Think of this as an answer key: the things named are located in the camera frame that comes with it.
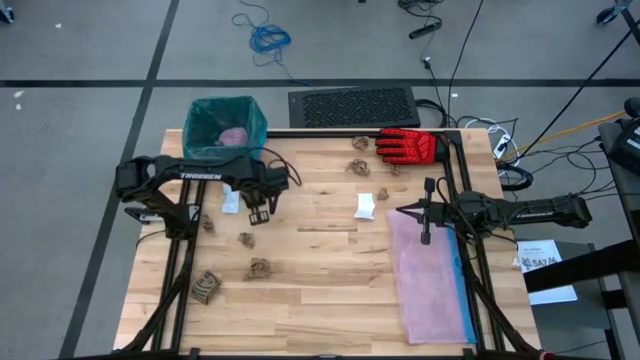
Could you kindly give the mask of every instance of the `white paper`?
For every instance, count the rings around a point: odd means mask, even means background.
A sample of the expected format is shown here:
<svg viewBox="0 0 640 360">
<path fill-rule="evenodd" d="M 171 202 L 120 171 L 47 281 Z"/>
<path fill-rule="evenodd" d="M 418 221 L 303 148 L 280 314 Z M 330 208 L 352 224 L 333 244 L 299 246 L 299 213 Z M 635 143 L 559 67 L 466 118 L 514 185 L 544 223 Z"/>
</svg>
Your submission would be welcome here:
<svg viewBox="0 0 640 360">
<path fill-rule="evenodd" d="M 373 209 L 376 204 L 373 202 L 373 194 L 358 194 L 358 209 L 353 214 L 354 218 L 375 220 Z"/>
<path fill-rule="evenodd" d="M 225 214 L 237 214 L 240 211 L 240 192 L 231 191 L 231 186 L 227 184 L 222 184 L 222 191 L 225 194 L 222 212 Z"/>
<path fill-rule="evenodd" d="M 518 241 L 518 257 L 523 273 L 562 261 L 553 240 Z M 573 285 L 538 291 L 529 294 L 531 305 L 576 301 Z"/>
</svg>

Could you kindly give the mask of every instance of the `gray floor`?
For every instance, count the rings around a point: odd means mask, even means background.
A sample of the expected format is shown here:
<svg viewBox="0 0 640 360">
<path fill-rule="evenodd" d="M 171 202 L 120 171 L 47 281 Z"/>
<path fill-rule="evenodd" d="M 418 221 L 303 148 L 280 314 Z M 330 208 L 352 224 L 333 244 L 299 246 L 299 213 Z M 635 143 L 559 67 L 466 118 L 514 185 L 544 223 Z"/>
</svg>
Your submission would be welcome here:
<svg viewBox="0 0 640 360">
<path fill-rule="evenodd" d="M 10 0 L 17 22 L 0 24 L 0 80 L 145 79 L 169 0 Z M 478 1 L 446 0 L 435 7 L 444 20 L 429 48 L 428 37 L 407 34 L 421 20 L 400 11 L 393 0 L 255 0 L 267 6 L 271 22 L 291 33 L 285 50 L 290 72 L 306 79 L 428 78 L 418 58 L 431 57 L 441 79 L 451 76 Z M 456 75 L 459 79 L 581 79 L 628 30 L 622 19 L 594 26 L 609 0 L 487 0 Z M 158 79 L 286 79 L 279 66 L 254 67 L 246 28 L 230 17 L 256 9 L 235 1 L 181 1 Z M 640 18 L 640 5 L 631 13 Z M 597 76 L 640 79 L 640 46 L 630 38 Z M 141 88 L 0 88 L 0 358 L 58 356 L 89 255 L 138 106 Z M 26 90 L 19 98 L 17 91 Z M 205 96 L 252 95 L 272 128 L 288 127 L 287 93 L 300 88 L 156 88 L 135 149 L 157 154 L 164 129 L 182 127 L 190 102 Z M 535 138 L 575 91 L 572 87 L 456 87 L 452 115 L 496 120 L 519 117 L 515 138 Z M 440 88 L 440 94 L 446 94 Z M 558 131 L 622 108 L 639 88 L 587 88 L 561 121 Z M 435 91 L 416 87 L 417 98 L 435 100 Z M 421 112 L 422 124 L 439 123 Z M 548 147 L 582 144 L 589 129 Z M 600 155 L 592 156 L 605 164 Z M 536 169 L 544 155 L 524 159 Z M 586 186 L 591 173 L 555 164 L 536 176 L 522 199 L 554 196 Z M 611 178 L 600 171 L 596 185 Z M 594 222 L 586 230 L 556 226 L 517 229 L 523 238 L 593 242 L 603 247 L 629 237 L 615 197 L 591 203 Z M 111 350 L 133 261 L 139 226 L 122 208 L 116 216 L 104 262 L 76 355 Z M 616 313 L 624 351 L 640 350 L 628 316 Z M 543 345 L 554 351 L 603 340 L 601 331 L 575 331 L 538 323 Z M 576 355 L 608 357 L 604 344 Z"/>
</svg>

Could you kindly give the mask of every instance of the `red glove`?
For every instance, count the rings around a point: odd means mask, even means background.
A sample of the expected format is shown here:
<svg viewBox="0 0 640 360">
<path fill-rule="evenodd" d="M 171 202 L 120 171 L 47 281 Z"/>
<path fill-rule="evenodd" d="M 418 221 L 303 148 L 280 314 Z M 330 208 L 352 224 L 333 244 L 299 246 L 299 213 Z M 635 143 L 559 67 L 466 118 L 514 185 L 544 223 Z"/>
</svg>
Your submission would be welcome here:
<svg viewBox="0 0 640 360">
<path fill-rule="evenodd" d="M 376 154 L 395 165 L 433 164 L 438 139 L 426 131 L 382 129 L 376 139 Z"/>
</svg>

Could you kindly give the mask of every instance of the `teal trash bin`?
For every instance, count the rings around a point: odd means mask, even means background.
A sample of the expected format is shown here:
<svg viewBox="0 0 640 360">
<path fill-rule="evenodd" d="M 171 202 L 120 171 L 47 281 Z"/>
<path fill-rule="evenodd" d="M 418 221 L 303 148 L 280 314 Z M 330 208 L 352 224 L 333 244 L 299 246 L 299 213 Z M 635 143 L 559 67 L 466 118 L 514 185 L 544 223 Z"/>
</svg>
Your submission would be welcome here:
<svg viewBox="0 0 640 360">
<path fill-rule="evenodd" d="M 245 146 L 218 146 L 223 131 L 242 127 L 247 131 Z M 267 141 L 267 119 L 251 96 L 210 97 L 191 103 L 184 125 L 182 144 L 186 159 L 226 160 L 247 154 L 251 147 Z M 260 159 L 260 150 L 251 151 Z"/>
</svg>

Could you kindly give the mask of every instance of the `pink towel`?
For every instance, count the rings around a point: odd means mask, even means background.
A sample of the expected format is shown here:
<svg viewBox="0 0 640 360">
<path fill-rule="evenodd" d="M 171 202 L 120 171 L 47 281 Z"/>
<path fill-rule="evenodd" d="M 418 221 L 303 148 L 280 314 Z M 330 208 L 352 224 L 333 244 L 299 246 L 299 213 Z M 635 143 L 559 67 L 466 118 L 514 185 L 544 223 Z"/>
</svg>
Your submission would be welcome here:
<svg viewBox="0 0 640 360">
<path fill-rule="evenodd" d="M 387 215 L 400 313 L 409 344 L 475 343 L 458 248 L 451 230 L 431 225 L 422 245 L 422 225 L 407 215 Z"/>
</svg>

